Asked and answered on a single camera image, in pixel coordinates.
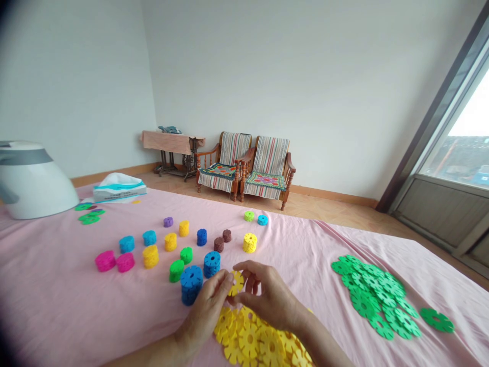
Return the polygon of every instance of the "wooden chair leg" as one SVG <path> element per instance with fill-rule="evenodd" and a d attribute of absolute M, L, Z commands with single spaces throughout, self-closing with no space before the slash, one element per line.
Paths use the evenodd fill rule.
<path fill-rule="evenodd" d="M 200 183 L 199 183 L 199 178 L 200 178 L 200 157 L 197 157 L 197 192 L 200 194 Z"/>
<path fill-rule="evenodd" d="M 233 201 L 236 201 L 236 197 L 238 196 L 239 182 L 241 179 L 241 162 L 236 164 L 236 171 L 234 173 L 234 182 L 233 182 Z"/>
<path fill-rule="evenodd" d="M 287 203 L 287 200 L 289 199 L 290 185 L 292 184 L 293 178 L 294 178 L 294 173 L 290 172 L 289 179 L 287 180 L 287 188 L 285 190 L 284 200 L 282 201 L 282 207 L 280 208 L 281 211 L 285 210 L 285 204 Z"/>

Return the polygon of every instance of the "floral seat cushion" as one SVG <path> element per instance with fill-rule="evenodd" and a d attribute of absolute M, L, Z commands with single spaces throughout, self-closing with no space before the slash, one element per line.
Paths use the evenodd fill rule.
<path fill-rule="evenodd" d="M 280 175 L 252 172 L 246 182 L 248 184 L 279 189 L 281 191 L 286 190 L 284 176 Z"/>
<path fill-rule="evenodd" d="M 236 173 L 236 166 L 228 166 L 222 163 L 214 163 L 209 168 L 201 168 L 200 173 L 232 180 L 234 179 L 234 175 Z"/>

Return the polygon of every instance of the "green block stack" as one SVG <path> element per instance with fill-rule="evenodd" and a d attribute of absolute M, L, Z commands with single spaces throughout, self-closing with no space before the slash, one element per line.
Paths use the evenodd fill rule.
<path fill-rule="evenodd" d="M 170 282 L 171 283 L 176 283 L 180 280 L 180 276 L 183 273 L 183 268 L 185 267 L 185 264 L 183 263 L 183 260 L 176 260 L 171 264 L 170 266 Z"/>
<path fill-rule="evenodd" d="M 193 258 L 194 258 L 194 253 L 192 252 L 192 247 L 185 247 L 180 252 L 180 259 L 183 261 L 185 265 L 190 264 Z"/>

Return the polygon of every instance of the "purple block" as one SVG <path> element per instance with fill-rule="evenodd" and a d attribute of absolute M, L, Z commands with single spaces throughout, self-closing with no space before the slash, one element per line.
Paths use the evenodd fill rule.
<path fill-rule="evenodd" d="M 172 225 L 173 225 L 173 218 L 172 217 L 168 217 L 168 218 L 163 219 L 163 226 L 165 228 L 171 227 Z"/>

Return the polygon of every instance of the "forearm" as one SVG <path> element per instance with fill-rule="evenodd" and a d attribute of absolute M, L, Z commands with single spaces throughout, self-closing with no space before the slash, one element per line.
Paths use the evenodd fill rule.
<path fill-rule="evenodd" d="M 103 367 L 184 367 L 190 363 L 197 350 L 181 341 L 178 332 L 151 343 L 133 353 L 120 357 Z"/>
<path fill-rule="evenodd" d="M 321 321 L 305 308 L 301 311 L 298 326 L 292 332 L 309 352 L 316 366 L 353 366 Z"/>

